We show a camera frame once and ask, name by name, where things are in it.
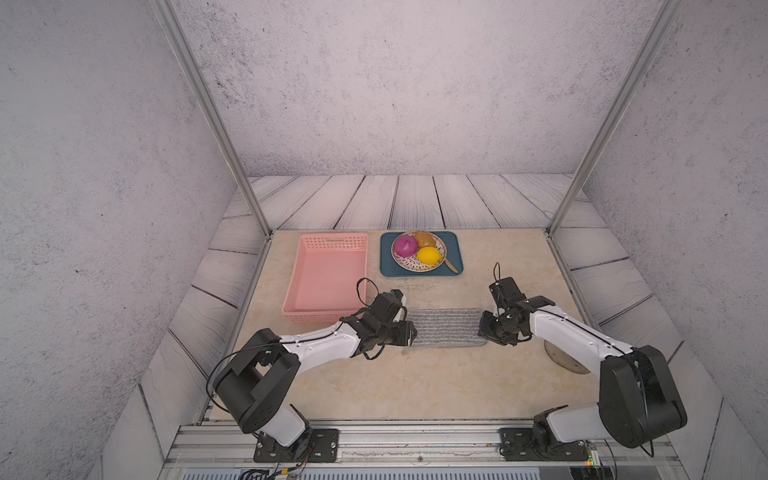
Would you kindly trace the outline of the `grey striped dishcloth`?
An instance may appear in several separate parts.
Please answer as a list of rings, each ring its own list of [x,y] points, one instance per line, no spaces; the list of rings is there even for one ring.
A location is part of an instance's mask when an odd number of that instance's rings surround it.
[[[417,334],[411,349],[480,347],[486,340],[479,334],[480,309],[414,310],[408,313]]]

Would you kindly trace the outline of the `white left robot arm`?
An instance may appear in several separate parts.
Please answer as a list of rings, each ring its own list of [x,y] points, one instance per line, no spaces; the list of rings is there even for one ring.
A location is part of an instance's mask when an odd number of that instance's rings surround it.
[[[310,432],[304,417],[284,404],[296,377],[337,360],[374,360],[389,345],[411,345],[417,330],[407,313],[404,294],[390,290],[320,330],[283,337],[269,328],[259,330],[214,368],[208,387],[243,433],[292,448]]]

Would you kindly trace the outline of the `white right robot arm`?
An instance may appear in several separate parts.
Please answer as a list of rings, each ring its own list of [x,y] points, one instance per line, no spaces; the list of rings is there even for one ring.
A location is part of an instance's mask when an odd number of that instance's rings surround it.
[[[497,311],[483,313],[481,337],[499,345],[539,337],[599,380],[597,402],[550,409],[535,417],[534,438],[539,447],[611,438],[636,448],[687,425],[682,397],[657,348],[635,347],[606,336],[543,296],[497,291],[493,297]]]

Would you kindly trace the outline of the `speckled white plate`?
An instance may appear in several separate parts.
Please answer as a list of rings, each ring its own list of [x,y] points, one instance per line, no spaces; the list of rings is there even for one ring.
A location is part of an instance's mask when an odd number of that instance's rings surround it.
[[[436,234],[423,230],[398,234],[390,251],[395,263],[412,273],[434,271],[447,259],[445,242]]]

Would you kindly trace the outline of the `pink perforated plastic basket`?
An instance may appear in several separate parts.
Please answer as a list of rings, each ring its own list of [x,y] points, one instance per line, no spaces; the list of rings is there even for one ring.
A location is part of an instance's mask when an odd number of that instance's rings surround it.
[[[295,264],[282,313],[295,322],[332,324],[363,306],[368,235],[309,233],[299,236]]]

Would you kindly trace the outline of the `purple onion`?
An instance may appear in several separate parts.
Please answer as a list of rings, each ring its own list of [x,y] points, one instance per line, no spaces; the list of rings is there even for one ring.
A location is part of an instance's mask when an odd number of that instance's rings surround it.
[[[412,257],[418,252],[418,250],[418,242],[411,235],[402,234],[398,236],[393,243],[393,252],[399,257]]]

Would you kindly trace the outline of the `yellow lemon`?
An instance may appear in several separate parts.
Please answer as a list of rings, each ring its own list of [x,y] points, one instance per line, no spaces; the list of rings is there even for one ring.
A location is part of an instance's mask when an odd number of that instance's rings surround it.
[[[418,250],[416,257],[424,265],[439,265],[443,256],[437,247],[425,247]]]

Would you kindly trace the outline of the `wooden spoon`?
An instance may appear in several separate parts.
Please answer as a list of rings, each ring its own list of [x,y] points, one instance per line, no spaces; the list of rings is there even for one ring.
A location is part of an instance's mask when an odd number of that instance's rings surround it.
[[[443,263],[454,274],[458,275],[460,273],[458,269],[450,262],[450,260],[447,257],[443,258]]]

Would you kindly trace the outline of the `brown potato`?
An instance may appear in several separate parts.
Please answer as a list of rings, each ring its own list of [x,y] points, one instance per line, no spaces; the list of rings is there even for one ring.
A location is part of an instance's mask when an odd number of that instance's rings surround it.
[[[417,242],[419,249],[425,247],[436,247],[437,245],[435,236],[427,231],[416,231],[413,233],[412,237]]]

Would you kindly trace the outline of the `teal rectangular tray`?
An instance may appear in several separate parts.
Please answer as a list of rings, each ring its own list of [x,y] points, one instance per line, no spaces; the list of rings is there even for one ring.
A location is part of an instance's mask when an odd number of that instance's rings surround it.
[[[464,271],[458,237],[449,231],[384,233],[379,268],[392,278],[453,276]]]

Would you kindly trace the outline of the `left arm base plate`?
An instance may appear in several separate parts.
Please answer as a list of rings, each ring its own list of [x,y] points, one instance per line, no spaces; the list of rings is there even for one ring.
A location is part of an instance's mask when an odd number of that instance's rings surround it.
[[[338,429],[313,429],[289,446],[281,445],[266,433],[259,433],[253,456],[255,463],[334,463],[339,446]]]

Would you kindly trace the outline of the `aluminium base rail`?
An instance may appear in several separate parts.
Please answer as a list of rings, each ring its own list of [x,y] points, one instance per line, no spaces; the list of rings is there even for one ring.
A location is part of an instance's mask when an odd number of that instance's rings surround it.
[[[164,479],[225,477],[246,470],[262,478],[285,468],[300,479],[684,479],[667,438],[654,456],[614,440],[578,441],[551,458],[538,453],[528,420],[314,423],[314,437],[294,460],[267,438],[244,434],[233,422],[180,428],[164,462]]]

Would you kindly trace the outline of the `aluminium right frame post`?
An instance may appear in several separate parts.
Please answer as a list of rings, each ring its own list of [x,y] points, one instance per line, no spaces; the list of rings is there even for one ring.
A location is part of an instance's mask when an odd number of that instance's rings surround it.
[[[620,124],[635,91],[653,64],[682,4],[681,0],[665,0],[661,3],[660,9],[645,39],[632,60],[606,115],[579,163],[562,201],[545,229],[550,239],[554,239],[557,231],[564,226],[565,219],[576,202],[578,193],[585,186],[607,147],[611,136]]]

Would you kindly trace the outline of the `aluminium frame post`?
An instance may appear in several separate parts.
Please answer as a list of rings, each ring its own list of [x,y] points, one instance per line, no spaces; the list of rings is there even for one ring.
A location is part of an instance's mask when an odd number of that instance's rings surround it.
[[[243,195],[249,212],[254,216],[262,235],[271,238],[273,235],[272,229],[270,228],[253,192],[251,183],[245,175],[238,153],[207,87],[172,3],[168,0],[154,0],[151,1],[151,4],[157,14],[159,22],[181,70],[192,89],[198,106],[215,137],[223,159],[225,160],[240,193]]]
[[[562,201],[545,229],[550,239],[554,239],[557,231],[564,226],[565,219],[576,202],[578,193],[585,186],[607,147],[611,136],[620,124],[635,91],[653,64],[682,4],[681,0],[665,0],[661,3],[660,9],[645,39],[632,60],[606,115],[579,163]]]

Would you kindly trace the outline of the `aluminium left frame post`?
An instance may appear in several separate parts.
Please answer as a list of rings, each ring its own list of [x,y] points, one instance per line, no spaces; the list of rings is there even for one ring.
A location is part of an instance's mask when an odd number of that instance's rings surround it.
[[[215,137],[223,159],[225,160],[240,193],[243,195],[249,212],[254,216],[262,235],[271,238],[273,235],[272,229],[270,228],[253,192],[251,183],[245,175],[238,153],[207,87],[172,3],[168,0],[154,0],[151,1],[151,4],[157,14],[159,22],[181,70],[192,89],[198,106]]]

